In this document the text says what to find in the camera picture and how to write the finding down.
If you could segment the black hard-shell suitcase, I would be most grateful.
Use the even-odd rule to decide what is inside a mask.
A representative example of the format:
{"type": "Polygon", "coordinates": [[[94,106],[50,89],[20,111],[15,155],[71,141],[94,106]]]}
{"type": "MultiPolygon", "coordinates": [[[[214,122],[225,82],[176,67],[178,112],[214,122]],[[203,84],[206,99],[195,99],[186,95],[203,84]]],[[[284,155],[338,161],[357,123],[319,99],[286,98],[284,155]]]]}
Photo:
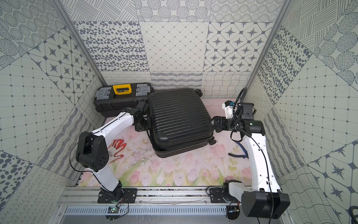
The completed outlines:
{"type": "Polygon", "coordinates": [[[200,89],[156,91],[148,97],[151,128],[148,137],[160,158],[216,144],[214,126],[200,89]]]}

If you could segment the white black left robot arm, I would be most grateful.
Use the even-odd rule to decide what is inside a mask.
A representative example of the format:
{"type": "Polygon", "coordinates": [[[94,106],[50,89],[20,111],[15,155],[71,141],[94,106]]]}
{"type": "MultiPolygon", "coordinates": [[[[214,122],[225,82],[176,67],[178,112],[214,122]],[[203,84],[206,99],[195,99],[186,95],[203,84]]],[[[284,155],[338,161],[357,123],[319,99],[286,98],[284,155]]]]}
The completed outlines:
{"type": "Polygon", "coordinates": [[[148,130],[149,110],[150,107],[145,101],[139,101],[135,108],[124,108],[118,116],[102,127],[80,134],[76,161],[92,173],[100,183],[99,203],[120,203],[124,200],[122,184],[110,168],[108,148],[114,138],[129,126],[134,125],[140,131],[148,130]]]}

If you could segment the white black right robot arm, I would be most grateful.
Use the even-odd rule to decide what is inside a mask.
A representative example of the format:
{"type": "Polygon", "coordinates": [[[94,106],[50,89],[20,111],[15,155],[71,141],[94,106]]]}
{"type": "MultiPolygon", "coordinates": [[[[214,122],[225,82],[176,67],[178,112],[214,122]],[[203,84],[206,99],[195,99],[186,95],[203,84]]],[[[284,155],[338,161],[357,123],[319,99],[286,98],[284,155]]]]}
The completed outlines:
{"type": "Polygon", "coordinates": [[[250,162],[252,185],[240,181],[226,180],[223,184],[223,198],[238,203],[247,217],[279,219],[290,205],[289,195],[282,193],[275,178],[267,151],[266,132],[258,120],[241,119],[233,125],[231,119],[215,116],[213,126],[216,132],[240,133],[236,142],[247,152],[250,162]]]}

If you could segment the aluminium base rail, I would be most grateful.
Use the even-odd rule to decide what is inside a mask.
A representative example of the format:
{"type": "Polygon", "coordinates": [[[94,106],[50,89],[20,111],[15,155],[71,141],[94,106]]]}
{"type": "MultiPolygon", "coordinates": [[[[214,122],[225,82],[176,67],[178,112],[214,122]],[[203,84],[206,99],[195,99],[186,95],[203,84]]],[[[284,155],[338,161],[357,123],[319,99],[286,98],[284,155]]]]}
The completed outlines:
{"type": "Polygon", "coordinates": [[[58,215],[104,216],[115,220],[129,215],[231,215],[241,211],[227,201],[222,188],[125,187],[124,200],[111,202],[99,188],[67,187],[57,204],[58,215]]]}

